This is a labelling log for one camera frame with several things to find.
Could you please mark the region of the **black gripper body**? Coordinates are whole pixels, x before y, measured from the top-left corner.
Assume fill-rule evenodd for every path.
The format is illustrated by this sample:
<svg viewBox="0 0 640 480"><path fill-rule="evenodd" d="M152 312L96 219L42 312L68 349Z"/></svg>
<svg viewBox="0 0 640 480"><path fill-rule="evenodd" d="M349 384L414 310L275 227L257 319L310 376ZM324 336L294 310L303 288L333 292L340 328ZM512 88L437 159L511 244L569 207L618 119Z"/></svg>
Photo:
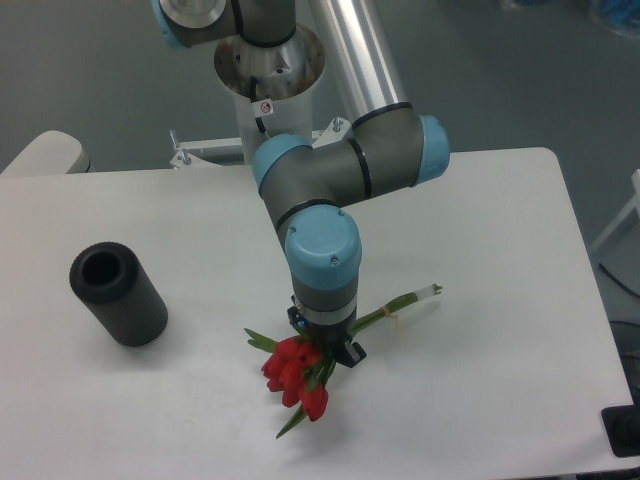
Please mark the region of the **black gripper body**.
<svg viewBox="0 0 640 480"><path fill-rule="evenodd" d="M289 323L302 335L314 340L335 358L335 349L347 340L353 341L352 330L357 313L357 296L333 311L314 310L296 296L287 310Z"/></svg>

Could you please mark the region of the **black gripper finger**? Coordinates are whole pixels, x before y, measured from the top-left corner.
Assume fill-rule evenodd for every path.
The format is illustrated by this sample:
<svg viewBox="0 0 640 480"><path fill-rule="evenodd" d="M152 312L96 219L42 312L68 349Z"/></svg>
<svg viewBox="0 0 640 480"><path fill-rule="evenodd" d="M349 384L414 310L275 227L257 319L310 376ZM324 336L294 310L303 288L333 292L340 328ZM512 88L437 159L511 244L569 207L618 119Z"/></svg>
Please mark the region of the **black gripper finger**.
<svg viewBox="0 0 640 480"><path fill-rule="evenodd" d="M353 368L366 358L366 352L355 341L347 340L335 349L335 360L338 364Z"/></svg>

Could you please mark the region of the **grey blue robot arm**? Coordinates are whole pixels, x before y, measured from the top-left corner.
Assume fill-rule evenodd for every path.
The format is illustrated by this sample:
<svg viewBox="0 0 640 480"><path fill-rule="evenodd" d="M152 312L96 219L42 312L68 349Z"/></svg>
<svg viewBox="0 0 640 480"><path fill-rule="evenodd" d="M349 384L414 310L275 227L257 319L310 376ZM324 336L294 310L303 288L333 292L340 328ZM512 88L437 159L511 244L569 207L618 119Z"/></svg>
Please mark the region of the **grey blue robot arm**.
<svg viewBox="0 0 640 480"><path fill-rule="evenodd" d="M156 1L166 41L189 48L217 42L222 80L252 102L291 100L315 81L312 57L291 1ZM253 122L248 152L287 260L301 326L340 364L365 356L355 341L362 244L347 206L441 176L450 146L440 122L416 113L372 1L315 1L319 59L333 63L351 124L325 146L306 133Z"/></svg>

